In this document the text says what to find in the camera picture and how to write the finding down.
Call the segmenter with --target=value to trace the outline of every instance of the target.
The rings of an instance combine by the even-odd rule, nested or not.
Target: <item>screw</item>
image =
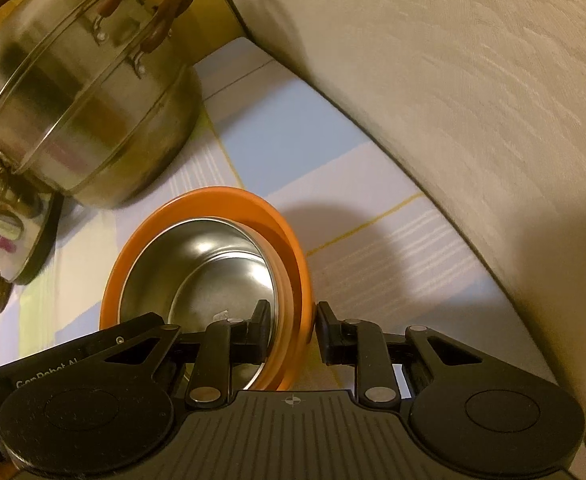
[[[364,392],[364,395],[367,399],[372,400],[373,402],[390,402],[395,399],[395,392],[386,386],[374,386],[373,388],[369,388]]]
[[[200,386],[199,388],[193,388],[190,395],[195,402],[206,403],[219,399],[222,394],[212,386]]]

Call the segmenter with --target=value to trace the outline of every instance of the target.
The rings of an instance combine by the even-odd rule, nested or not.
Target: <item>stainless steel pot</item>
[[[17,174],[116,206],[195,125],[198,80],[165,41],[193,0],[154,15],[142,0],[59,1],[23,0],[0,27],[0,153]]]
[[[28,283],[46,261],[57,234],[62,196],[15,176],[0,160],[0,275]]]

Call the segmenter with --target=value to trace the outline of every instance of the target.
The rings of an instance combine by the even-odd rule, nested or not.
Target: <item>bowl rim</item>
[[[253,236],[248,231],[246,231],[246,229],[245,229],[246,226],[240,224],[239,222],[233,222],[231,220],[228,220],[228,219],[225,219],[222,217],[217,217],[217,216],[196,216],[193,218],[186,218],[186,219],[180,220],[179,222],[175,222],[174,224],[167,226],[162,231],[160,231],[158,234],[156,234],[153,237],[153,239],[151,239],[144,246],[144,248],[142,248],[142,250],[139,252],[137,257],[135,258],[135,261],[128,269],[128,273],[126,274],[126,278],[124,279],[124,285],[122,286],[121,290],[119,291],[118,304],[119,304],[120,308],[118,308],[118,311],[117,311],[118,324],[121,322],[121,305],[122,305],[122,300],[124,299],[124,291],[126,290],[126,284],[128,283],[128,280],[131,277],[131,273],[135,269],[135,266],[137,265],[140,258],[147,251],[147,249],[153,243],[155,243],[157,240],[159,240],[159,238],[161,238],[163,235],[167,234],[169,231],[172,231],[173,229],[176,229],[177,227],[183,226],[184,224],[203,222],[203,221],[204,222],[215,222],[217,224],[224,224],[224,225],[230,227],[231,229],[233,229],[234,231],[240,233],[244,237],[245,240],[247,240],[249,243],[251,243],[251,245],[253,245],[253,247],[255,248],[255,251],[260,255],[260,258],[262,259],[262,261],[264,262],[264,265],[266,266],[267,270],[269,271],[269,277],[271,279],[271,286],[273,288],[273,304],[275,305],[275,306],[273,306],[273,304],[271,305],[271,328],[269,330],[269,349],[271,349],[273,347],[273,343],[275,341],[275,338],[274,338],[275,329],[278,324],[278,319],[279,319],[278,313],[281,308],[281,306],[279,305],[279,300],[278,300],[278,282],[275,279],[275,271],[273,269],[273,264],[271,263],[271,261],[269,260],[267,255],[264,254],[264,251],[262,250],[260,245],[258,243],[256,243],[256,240],[253,239]],[[262,363],[260,365],[260,367],[257,369],[257,371],[255,372],[255,374],[253,375],[251,380],[246,384],[246,386],[244,386],[245,390],[249,389],[253,385],[253,383],[258,379],[259,375],[262,373],[263,368],[264,368],[264,363]]]
[[[300,246],[293,229],[284,219],[284,216],[282,216],[281,213],[279,213],[266,200],[244,189],[227,186],[202,187],[181,194],[153,211],[128,238],[111,269],[102,297],[102,305],[100,307],[100,330],[111,327],[118,323],[119,298],[121,291],[123,290],[125,279],[128,276],[130,269],[134,265],[134,262],[137,260],[138,255],[147,246],[147,242],[145,242],[145,240],[153,239],[157,236],[157,229],[154,229],[153,226],[158,222],[161,223],[163,218],[170,216],[173,210],[178,209],[183,202],[189,200],[192,196],[199,194],[218,195],[220,198],[223,198],[224,196],[234,196],[236,198],[249,201],[253,205],[261,208],[275,221],[275,223],[281,229],[285,237],[284,241],[292,250],[292,253],[295,257],[301,289],[301,304],[299,306],[300,312],[299,326],[297,327],[297,337],[295,337],[292,341],[294,347],[291,349],[290,358],[287,359],[287,362],[284,365],[283,374],[280,374],[274,383],[267,386],[267,389],[288,389],[288,387],[291,386],[297,377],[297,372],[305,356],[305,349],[313,333],[315,305],[313,304],[311,278],[308,272],[308,265],[304,251],[302,250],[302,247]],[[189,219],[187,215],[188,213],[185,212],[183,219]],[[241,223],[241,221],[232,218],[228,220]]]

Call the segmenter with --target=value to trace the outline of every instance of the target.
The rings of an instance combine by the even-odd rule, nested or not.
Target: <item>shiny metal surface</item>
[[[64,135],[59,131],[60,126],[74,117],[83,104],[90,102],[95,86],[113,70],[114,63],[126,64],[131,42],[152,17],[137,0],[124,0],[104,23],[111,40],[98,45],[87,29],[98,0],[89,0],[89,4],[75,11],[68,18],[69,23],[59,27],[64,30],[45,49],[37,56],[32,54],[35,59],[22,67],[22,73],[16,73],[13,77],[16,82],[0,96],[0,151],[18,172],[23,171],[42,144]],[[101,123],[102,129],[108,124],[117,124],[112,117],[105,117],[104,110],[118,118],[118,110],[112,109],[108,99],[89,104],[93,106],[90,110],[93,123],[106,119],[106,125]],[[105,142],[107,147],[108,142],[121,140],[111,137],[103,139],[96,135],[95,139]]]
[[[68,16],[85,0],[23,0],[0,27],[0,94],[15,83]]]
[[[23,27],[53,27],[31,16],[32,2],[41,10],[45,1],[18,6],[18,15],[31,18]],[[182,147],[201,91],[170,41],[144,54],[144,75],[136,73],[132,58],[157,26],[139,0],[122,0],[102,20],[101,43],[92,23],[102,0],[70,1],[76,5],[62,6],[67,16],[38,41],[17,45],[0,27],[0,51],[20,51],[14,63],[0,64],[0,152],[17,174],[110,208],[157,176]],[[0,54],[0,62],[7,56]]]
[[[0,162],[0,188],[6,193],[0,200],[0,275],[9,282],[18,279],[28,266],[50,215],[54,193],[39,186],[21,176],[7,175]],[[16,207],[7,203],[11,200],[17,200]],[[34,202],[38,211],[33,216]]]
[[[7,240],[19,240],[24,232],[24,224],[17,215],[0,209],[0,236]]]
[[[364,395],[372,402],[390,402],[395,399],[395,392],[386,386],[373,386]]]
[[[131,198],[164,171],[193,131],[201,105],[195,70],[182,66],[176,72],[174,83],[117,150],[68,194],[85,205],[109,208]]]
[[[214,320],[249,319],[257,301],[268,300],[273,337],[277,297],[271,266],[246,232],[222,219],[191,219],[139,255],[122,290],[119,320],[156,312],[184,332],[201,332]],[[246,387],[257,373],[252,365],[235,367],[233,387]]]
[[[26,218],[35,218],[42,211],[37,190],[4,168],[0,168],[0,204]]]
[[[214,400],[219,399],[221,395],[222,393],[213,386],[200,386],[199,388],[191,390],[191,399],[195,402],[201,402],[202,404],[213,402]]]

